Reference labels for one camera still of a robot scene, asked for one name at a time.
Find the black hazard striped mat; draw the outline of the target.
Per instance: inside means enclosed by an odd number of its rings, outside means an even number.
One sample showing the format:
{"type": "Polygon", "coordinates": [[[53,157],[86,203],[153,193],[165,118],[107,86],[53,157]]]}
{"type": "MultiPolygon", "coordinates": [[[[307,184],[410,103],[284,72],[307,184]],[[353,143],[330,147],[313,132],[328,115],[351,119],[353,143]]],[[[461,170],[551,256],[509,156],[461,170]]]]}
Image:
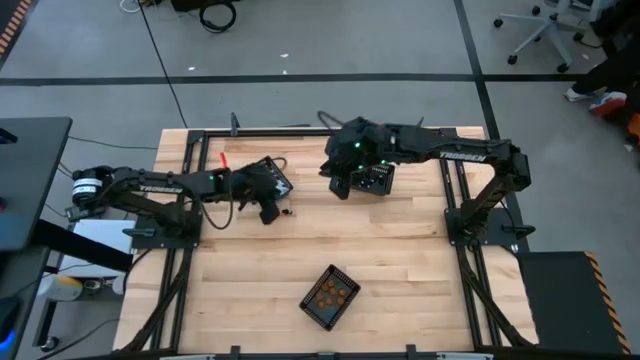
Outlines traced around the black hazard striped mat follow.
{"type": "Polygon", "coordinates": [[[0,69],[38,0],[0,0],[0,69]]]}

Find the black power adapter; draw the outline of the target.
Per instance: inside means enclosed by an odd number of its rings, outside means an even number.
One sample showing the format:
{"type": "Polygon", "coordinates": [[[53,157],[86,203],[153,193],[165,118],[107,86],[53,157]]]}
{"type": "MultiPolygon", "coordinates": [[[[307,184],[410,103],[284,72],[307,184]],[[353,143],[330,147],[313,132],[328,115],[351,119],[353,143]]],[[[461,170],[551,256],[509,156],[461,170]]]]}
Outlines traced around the black power adapter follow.
{"type": "Polygon", "coordinates": [[[87,218],[96,218],[103,215],[105,212],[106,208],[104,206],[99,206],[93,209],[71,206],[65,209],[66,218],[70,222],[77,222],[79,220],[87,218]]]}

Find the black device blue light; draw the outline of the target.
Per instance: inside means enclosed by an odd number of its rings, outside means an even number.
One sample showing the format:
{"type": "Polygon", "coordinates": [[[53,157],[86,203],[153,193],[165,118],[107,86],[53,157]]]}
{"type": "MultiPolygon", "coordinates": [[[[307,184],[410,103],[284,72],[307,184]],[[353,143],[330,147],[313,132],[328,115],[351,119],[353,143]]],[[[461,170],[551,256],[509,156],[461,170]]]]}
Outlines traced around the black device blue light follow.
{"type": "Polygon", "coordinates": [[[7,353],[16,338],[16,322],[21,300],[16,296],[0,298],[0,355],[7,353]]]}

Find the black desk beam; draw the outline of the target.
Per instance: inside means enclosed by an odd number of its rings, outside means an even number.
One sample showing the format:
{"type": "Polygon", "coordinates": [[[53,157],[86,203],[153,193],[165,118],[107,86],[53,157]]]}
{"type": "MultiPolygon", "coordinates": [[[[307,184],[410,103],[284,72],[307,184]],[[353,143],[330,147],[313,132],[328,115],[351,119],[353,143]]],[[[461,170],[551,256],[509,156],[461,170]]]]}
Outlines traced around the black desk beam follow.
{"type": "Polygon", "coordinates": [[[31,242],[112,270],[126,272],[133,262],[133,256],[129,253],[96,242],[42,219],[38,220],[35,225],[31,242]]]}

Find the black hazard striped platform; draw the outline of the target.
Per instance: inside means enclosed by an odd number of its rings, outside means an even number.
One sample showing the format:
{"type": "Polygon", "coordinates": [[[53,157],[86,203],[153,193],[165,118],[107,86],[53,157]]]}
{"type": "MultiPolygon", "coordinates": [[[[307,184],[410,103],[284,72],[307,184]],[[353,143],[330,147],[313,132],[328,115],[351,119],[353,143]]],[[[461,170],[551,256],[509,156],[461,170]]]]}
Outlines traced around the black hazard striped platform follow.
{"type": "Polygon", "coordinates": [[[530,252],[517,259],[540,347],[606,355],[631,353],[594,254],[530,252]]]}

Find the black desk top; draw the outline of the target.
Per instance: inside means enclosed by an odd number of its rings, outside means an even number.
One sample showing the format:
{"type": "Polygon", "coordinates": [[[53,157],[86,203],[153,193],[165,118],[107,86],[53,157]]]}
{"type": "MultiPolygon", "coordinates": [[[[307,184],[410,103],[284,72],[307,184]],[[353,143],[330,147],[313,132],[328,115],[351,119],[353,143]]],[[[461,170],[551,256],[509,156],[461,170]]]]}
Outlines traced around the black desk top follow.
{"type": "Polygon", "coordinates": [[[30,243],[71,126],[69,117],[0,118],[17,138],[0,144],[0,252],[30,243]]]}

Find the white chair base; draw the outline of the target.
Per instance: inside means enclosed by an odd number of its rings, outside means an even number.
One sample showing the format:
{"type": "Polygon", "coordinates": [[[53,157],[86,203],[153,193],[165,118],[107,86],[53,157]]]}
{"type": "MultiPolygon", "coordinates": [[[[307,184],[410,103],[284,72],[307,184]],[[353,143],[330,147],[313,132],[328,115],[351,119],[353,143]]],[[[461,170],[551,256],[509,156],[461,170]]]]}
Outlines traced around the white chair base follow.
{"type": "Polygon", "coordinates": [[[569,13],[569,8],[573,0],[558,0],[554,2],[552,0],[544,0],[549,7],[552,8],[548,15],[542,16],[542,8],[540,6],[534,6],[531,11],[531,16],[515,15],[501,13],[493,21],[494,28],[500,28],[505,20],[511,20],[520,23],[535,23],[538,25],[521,44],[519,44],[514,50],[512,50],[508,57],[507,63],[509,65],[515,65],[518,62],[519,53],[532,43],[537,43],[543,38],[551,41],[552,45],[562,58],[562,62],[557,66],[558,73],[566,73],[573,63],[573,59],[569,53],[569,50],[564,45],[560,33],[572,32],[573,40],[578,42],[584,38],[586,30],[579,25],[571,25],[560,21],[561,15],[569,13]]]}

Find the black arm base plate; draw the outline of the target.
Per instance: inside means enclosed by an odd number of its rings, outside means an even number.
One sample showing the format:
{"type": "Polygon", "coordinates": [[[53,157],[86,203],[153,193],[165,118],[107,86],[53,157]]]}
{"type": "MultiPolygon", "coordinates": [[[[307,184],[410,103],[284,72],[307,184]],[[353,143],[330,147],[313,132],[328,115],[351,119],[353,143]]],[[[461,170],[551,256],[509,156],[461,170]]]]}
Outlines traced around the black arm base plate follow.
{"type": "Polygon", "coordinates": [[[469,234],[462,230],[462,217],[459,208],[446,209],[444,212],[449,241],[453,246],[511,246],[518,240],[533,233],[532,225],[516,225],[509,211],[498,207],[489,212],[485,230],[469,234]]]}
{"type": "Polygon", "coordinates": [[[133,228],[122,232],[131,237],[135,249],[187,249],[199,245],[201,229],[202,215],[187,212],[185,224],[161,224],[153,218],[139,217],[133,228]]]}

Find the white box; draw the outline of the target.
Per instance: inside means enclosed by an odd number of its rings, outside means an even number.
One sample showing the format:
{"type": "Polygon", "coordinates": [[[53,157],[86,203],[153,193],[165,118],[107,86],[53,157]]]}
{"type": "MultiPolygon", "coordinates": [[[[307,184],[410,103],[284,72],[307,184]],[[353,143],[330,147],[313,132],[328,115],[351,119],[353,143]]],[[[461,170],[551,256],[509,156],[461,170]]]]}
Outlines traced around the white box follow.
{"type": "MultiPolygon", "coordinates": [[[[73,232],[131,255],[132,240],[123,230],[134,226],[134,220],[83,219],[74,226],[73,232]]],[[[61,275],[74,278],[115,278],[123,275],[122,271],[90,265],[85,260],[68,255],[62,257],[60,267],[59,273],[61,275]]]]}

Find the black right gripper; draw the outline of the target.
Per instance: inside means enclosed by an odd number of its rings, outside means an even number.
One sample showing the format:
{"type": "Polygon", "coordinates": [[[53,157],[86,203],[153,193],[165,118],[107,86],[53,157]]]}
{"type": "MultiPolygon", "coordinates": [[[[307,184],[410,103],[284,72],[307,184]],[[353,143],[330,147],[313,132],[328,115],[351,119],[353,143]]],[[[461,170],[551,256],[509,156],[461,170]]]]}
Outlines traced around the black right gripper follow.
{"type": "Polygon", "coordinates": [[[328,142],[325,146],[327,160],[320,166],[319,174],[332,177],[329,190],[341,200],[349,197],[350,177],[346,175],[357,167],[361,150],[361,142],[328,142]]]}

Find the person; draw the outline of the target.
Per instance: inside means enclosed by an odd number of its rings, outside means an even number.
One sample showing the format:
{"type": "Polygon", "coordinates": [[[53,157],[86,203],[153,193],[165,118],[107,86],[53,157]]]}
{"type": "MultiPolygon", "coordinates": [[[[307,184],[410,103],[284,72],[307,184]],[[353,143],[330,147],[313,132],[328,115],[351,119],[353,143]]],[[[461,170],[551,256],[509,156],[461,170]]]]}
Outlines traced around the person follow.
{"type": "Polygon", "coordinates": [[[602,95],[589,106],[596,116],[607,116],[623,106],[640,113],[640,10],[625,29],[628,42],[613,56],[592,68],[564,93],[570,102],[591,98],[601,88],[602,95]]]}

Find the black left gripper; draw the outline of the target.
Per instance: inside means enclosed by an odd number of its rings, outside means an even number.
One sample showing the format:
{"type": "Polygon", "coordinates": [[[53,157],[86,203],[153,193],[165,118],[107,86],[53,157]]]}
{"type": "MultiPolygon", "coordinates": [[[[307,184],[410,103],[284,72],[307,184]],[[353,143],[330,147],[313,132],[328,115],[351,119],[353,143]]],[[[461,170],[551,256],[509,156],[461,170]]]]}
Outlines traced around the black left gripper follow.
{"type": "Polygon", "coordinates": [[[261,202],[259,216],[265,225],[271,224],[280,215],[274,201],[275,179],[263,166],[246,166],[234,172],[234,199],[241,203],[261,202]]]}

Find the white yellow bottle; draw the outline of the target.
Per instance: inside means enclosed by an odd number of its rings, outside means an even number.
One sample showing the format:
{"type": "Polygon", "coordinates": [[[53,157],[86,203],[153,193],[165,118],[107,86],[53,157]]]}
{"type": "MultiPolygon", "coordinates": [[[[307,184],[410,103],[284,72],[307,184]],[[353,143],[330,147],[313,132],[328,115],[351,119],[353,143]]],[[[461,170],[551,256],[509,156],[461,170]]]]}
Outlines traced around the white yellow bottle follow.
{"type": "Polygon", "coordinates": [[[75,278],[48,274],[39,285],[37,296],[56,302],[76,300],[83,291],[83,283],[75,278]]]}

